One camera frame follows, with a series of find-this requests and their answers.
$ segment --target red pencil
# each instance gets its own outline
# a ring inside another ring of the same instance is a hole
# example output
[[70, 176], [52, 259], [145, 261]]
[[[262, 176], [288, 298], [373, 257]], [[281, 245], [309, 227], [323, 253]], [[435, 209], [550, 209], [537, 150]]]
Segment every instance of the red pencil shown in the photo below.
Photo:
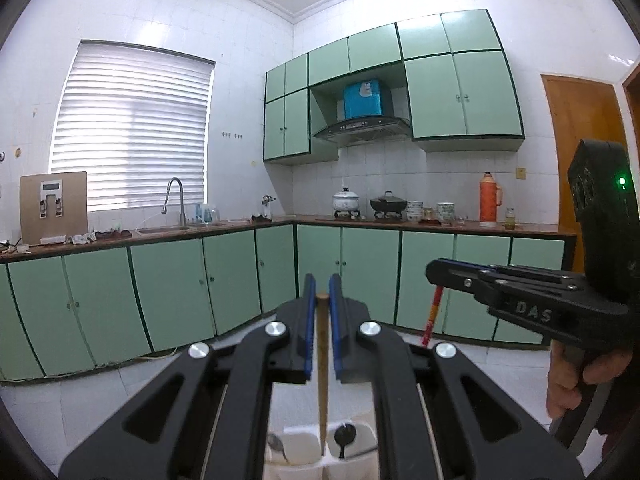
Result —
[[427, 346], [429, 343], [429, 339], [431, 339], [431, 332], [433, 331], [433, 325], [436, 322], [436, 318], [438, 317], [438, 309], [440, 308], [440, 301], [442, 300], [443, 291], [443, 286], [436, 286], [436, 292], [433, 295], [433, 303], [431, 303], [429, 320], [427, 321], [427, 326], [424, 328], [424, 334], [422, 334], [422, 346]]

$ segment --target human hand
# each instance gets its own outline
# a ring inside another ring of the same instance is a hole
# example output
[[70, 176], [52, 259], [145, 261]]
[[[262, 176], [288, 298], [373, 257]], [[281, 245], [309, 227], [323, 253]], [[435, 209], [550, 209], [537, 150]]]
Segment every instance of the human hand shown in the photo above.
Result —
[[[608, 383], [619, 377], [629, 366], [633, 352], [614, 350], [601, 355], [584, 369], [582, 380], [585, 384]], [[582, 402], [578, 390], [578, 370], [564, 358], [564, 344], [551, 342], [551, 364], [547, 376], [546, 412], [555, 420], [566, 410], [574, 410]]]

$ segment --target white tiled wall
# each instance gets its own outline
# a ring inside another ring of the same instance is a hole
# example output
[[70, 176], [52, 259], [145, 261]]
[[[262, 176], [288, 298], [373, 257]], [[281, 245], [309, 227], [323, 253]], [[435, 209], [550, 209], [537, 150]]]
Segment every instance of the white tiled wall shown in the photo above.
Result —
[[[342, 149], [336, 163], [294, 168], [296, 213], [330, 213], [331, 196], [344, 178], [367, 209], [369, 198], [390, 189], [429, 205], [455, 202], [477, 219], [478, 182], [491, 171], [504, 187], [499, 218], [512, 206], [519, 221], [558, 221], [556, 144], [540, 74], [619, 83], [640, 46], [610, 0], [347, 0], [296, 24], [293, 54], [389, 22], [482, 8], [494, 19], [513, 71], [526, 133], [518, 152], [427, 154], [402, 141]], [[635, 146], [632, 130], [627, 137]], [[632, 158], [637, 177], [635, 153]], [[516, 180], [519, 166], [527, 169], [526, 180]]]
[[[262, 163], [264, 74], [292, 57], [293, 27], [248, 0], [32, 0], [0, 50], [0, 238], [19, 229], [18, 181], [46, 173], [50, 136], [80, 39], [162, 47], [216, 62], [207, 187], [223, 218], [292, 209], [291, 170]], [[242, 140], [222, 137], [242, 134]], [[20, 147], [22, 155], [14, 157]], [[107, 229], [135, 228], [152, 210], [92, 214]], [[151, 224], [173, 222], [156, 216]]]

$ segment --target black pot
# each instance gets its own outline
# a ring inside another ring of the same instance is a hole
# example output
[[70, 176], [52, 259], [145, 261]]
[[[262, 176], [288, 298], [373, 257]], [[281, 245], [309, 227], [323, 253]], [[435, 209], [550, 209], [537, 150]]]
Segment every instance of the black pot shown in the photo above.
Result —
[[381, 213], [400, 214], [406, 209], [406, 200], [393, 196], [390, 191], [385, 191], [384, 196], [372, 198], [369, 200], [369, 203], [373, 211], [379, 211]]

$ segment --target blue box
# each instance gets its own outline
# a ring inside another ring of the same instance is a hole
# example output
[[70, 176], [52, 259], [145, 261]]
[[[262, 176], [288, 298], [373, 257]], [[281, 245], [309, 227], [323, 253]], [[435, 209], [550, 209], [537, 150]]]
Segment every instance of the blue box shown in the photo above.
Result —
[[394, 114], [391, 90], [377, 79], [347, 86], [344, 91], [344, 118]]

